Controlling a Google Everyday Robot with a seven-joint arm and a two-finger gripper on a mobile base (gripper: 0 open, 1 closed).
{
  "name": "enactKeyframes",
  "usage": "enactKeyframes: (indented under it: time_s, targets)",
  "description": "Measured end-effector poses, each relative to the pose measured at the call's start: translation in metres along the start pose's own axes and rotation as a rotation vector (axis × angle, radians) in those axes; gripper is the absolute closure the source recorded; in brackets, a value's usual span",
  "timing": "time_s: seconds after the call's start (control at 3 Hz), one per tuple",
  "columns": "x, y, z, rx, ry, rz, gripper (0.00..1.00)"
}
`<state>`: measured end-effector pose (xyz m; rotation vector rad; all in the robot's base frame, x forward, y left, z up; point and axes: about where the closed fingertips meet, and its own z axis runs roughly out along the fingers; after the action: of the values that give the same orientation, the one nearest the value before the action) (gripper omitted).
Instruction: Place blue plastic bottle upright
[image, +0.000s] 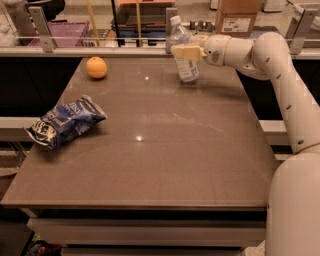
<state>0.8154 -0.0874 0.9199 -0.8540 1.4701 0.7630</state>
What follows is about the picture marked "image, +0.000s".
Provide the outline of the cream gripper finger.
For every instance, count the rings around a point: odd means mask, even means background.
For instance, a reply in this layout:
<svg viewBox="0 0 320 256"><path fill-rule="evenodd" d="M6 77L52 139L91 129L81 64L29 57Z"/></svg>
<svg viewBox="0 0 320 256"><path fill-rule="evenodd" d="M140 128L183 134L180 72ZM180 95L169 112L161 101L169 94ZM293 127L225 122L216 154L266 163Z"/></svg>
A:
<svg viewBox="0 0 320 256"><path fill-rule="evenodd" d="M190 61L200 61L206 57L204 49L200 46L177 45L171 47L171 52L175 57L183 58Z"/></svg>
<svg viewBox="0 0 320 256"><path fill-rule="evenodd" d="M189 43L191 45L203 46L208 39L207 35L194 35L190 37Z"/></svg>

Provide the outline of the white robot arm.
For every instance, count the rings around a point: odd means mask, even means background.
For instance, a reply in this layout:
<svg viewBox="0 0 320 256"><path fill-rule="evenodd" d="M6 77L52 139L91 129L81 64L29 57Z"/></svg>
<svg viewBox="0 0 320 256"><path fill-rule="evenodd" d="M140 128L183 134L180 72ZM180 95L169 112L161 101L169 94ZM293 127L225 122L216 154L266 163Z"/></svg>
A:
<svg viewBox="0 0 320 256"><path fill-rule="evenodd" d="M320 106L297 73L283 36L196 36L173 45L184 60L233 67L272 83L293 155L273 175L267 207L266 256L320 256Z"/></svg>

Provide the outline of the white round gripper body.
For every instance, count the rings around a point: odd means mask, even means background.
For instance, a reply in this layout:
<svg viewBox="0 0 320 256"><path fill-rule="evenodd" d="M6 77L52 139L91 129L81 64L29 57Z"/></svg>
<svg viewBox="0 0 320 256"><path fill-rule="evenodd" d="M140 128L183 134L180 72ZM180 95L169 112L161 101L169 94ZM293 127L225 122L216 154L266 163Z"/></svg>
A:
<svg viewBox="0 0 320 256"><path fill-rule="evenodd" d="M230 40L231 37L227 35L217 34L208 37L203 48L204 60L209 65L223 66L227 45Z"/></svg>

